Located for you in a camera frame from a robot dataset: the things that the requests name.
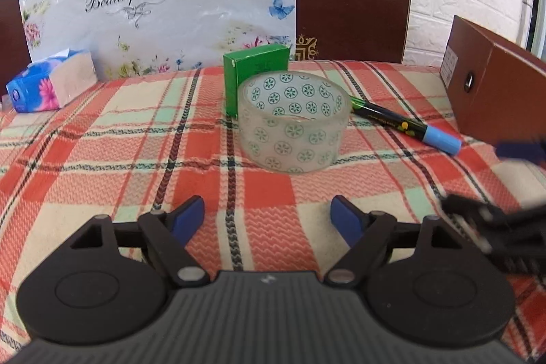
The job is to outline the blue capped marker pen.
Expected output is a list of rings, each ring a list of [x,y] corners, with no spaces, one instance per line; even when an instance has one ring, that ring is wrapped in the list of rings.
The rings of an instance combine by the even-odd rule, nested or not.
[[[393,128],[408,137],[450,155],[456,155],[461,150],[462,141],[438,128],[417,122],[385,107],[354,96],[351,96],[350,99],[353,112],[362,118],[374,121],[387,128]]]

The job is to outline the blue floral tissue pack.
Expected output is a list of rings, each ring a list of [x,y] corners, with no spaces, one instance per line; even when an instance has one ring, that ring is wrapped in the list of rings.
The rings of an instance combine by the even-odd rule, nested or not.
[[[97,82],[91,53],[66,49],[30,63],[6,90],[18,113],[35,113],[64,108]]]

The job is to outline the small green box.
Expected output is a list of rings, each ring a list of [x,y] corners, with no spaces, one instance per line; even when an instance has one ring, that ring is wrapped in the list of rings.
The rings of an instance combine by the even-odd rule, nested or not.
[[[238,115],[238,90],[244,81],[269,71],[286,71],[290,49],[268,44],[227,53],[223,56],[225,109],[229,117]]]

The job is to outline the brown cardboard storage box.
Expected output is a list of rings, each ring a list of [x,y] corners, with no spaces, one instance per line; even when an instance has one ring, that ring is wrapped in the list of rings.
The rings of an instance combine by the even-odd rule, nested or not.
[[[545,138],[545,63],[455,16],[441,65],[461,134],[496,145]]]

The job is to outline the red plaid bed sheet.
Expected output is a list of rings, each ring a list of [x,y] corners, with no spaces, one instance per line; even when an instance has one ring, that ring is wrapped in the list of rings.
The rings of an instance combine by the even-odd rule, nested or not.
[[[342,195],[417,222],[457,193],[504,210],[544,201],[545,173],[465,139],[455,157],[353,117],[336,163],[270,172],[242,152],[220,68],[108,81],[58,112],[1,116],[1,357],[27,342],[20,282],[95,214],[132,221],[193,195],[204,224],[188,246],[219,270],[328,270],[346,252],[329,222]]]

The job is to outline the clear patterned tape roll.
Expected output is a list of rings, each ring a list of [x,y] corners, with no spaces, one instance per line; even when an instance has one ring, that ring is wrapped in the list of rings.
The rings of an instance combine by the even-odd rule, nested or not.
[[[314,172],[336,162],[351,112],[347,92],[326,78],[298,71],[261,73],[239,86],[240,143],[268,170]]]

